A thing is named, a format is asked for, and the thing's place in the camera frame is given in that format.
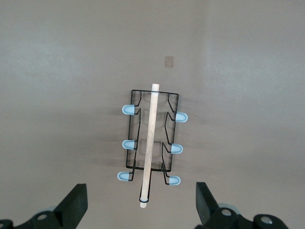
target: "gray background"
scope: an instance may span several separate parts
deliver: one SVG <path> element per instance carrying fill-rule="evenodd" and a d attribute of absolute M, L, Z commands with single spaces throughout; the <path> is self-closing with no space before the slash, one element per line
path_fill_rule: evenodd
<path fill-rule="evenodd" d="M 195 182 L 248 219 L 305 224 L 303 0 L 0 0 L 0 218 L 87 183 L 78 228 L 194 228 Z M 165 68 L 165 56 L 174 67 Z M 181 95 L 178 187 L 124 168 L 131 89 Z"/>

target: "light blue rubber tip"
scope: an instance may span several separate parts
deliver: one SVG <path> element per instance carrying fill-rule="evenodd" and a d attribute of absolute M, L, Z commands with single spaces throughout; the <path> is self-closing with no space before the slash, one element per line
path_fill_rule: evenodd
<path fill-rule="evenodd" d="M 129 172 L 119 172 L 118 173 L 118 179 L 122 181 L 128 181 L 129 180 Z"/>
<path fill-rule="evenodd" d="M 170 185 L 179 185 L 181 183 L 180 177 L 170 176 Z"/>
<path fill-rule="evenodd" d="M 178 123 L 185 123 L 188 119 L 188 116 L 186 113 L 178 112 L 176 113 L 176 122 Z"/>
<path fill-rule="evenodd" d="M 134 115 L 134 105 L 125 105 L 122 108 L 122 111 L 126 115 Z"/>
<path fill-rule="evenodd" d="M 135 140 L 124 140 L 122 146 L 124 149 L 134 150 Z"/>
<path fill-rule="evenodd" d="M 180 154 L 183 151 L 182 145 L 172 144 L 171 154 Z"/>

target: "blue hook cover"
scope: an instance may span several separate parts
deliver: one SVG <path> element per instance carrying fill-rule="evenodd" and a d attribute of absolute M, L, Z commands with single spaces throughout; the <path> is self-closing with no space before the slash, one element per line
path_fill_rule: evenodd
<path fill-rule="evenodd" d="M 118 179 L 122 181 L 128 181 L 129 180 L 129 172 L 119 172 L 118 173 Z"/>
<path fill-rule="evenodd" d="M 181 183 L 180 177 L 170 176 L 170 185 L 179 185 Z"/>
<path fill-rule="evenodd" d="M 124 140 L 122 142 L 122 146 L 124 149 L 134 150 L 134 143 L 135 143 L 135 140 Z"/>
<path fill-rule="evenodd" d="M 185 123 L 188 119 L 188 116 L 186 113 L 178 112 L 176 113 L 176 122 L 178 123 Z"/>
<path fill-rule="evenodd" d="M 171 148 L 171 154 L 180 154 L 183 151 L 183 147 L 182 145 L 179 144 L 172 144 L 172 148 Z"/>
<path fill-rule="evenodd" d="M 133 104 L 125 105 L 125 106 L 123 106 L 122 111 L 126 115 L 134 115 L 134 111 L 135 111 L 134 105 Z"/>

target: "small square mark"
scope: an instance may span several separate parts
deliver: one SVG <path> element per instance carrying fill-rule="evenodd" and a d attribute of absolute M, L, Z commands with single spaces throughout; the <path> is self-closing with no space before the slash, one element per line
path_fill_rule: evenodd
<path fill-rule="evenodd" d="M 164 63 L 166 68 L 173 68 L 173 56 L 166 56 Z"/>

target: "white wooden stick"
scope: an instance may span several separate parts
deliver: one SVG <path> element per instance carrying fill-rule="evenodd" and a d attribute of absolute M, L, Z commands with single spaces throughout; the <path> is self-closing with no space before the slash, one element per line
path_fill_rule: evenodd
<path fill-rule="evenodd" d="M 158 92 L 159 85 L 153 84 L 152 91 Z M 149 109 L 146 153 L 145 153 L 142 192 L 141 192 L 142 201 L 147 201 L 148 199 L 149 180 L 150 180 L 150 174 L 152 168 L 153 139 L 154 139 L 154 130 L 156 126 L 156 117 L 157 117 L 157 108 L 158 108 L 158 97 L 159 97 L 159 93 L 151 94 L 151 106 Z M 140 203 L 141 208 L 145 208 L 146 205 L 147 203 L 142 203 L 142 202 Z"/>

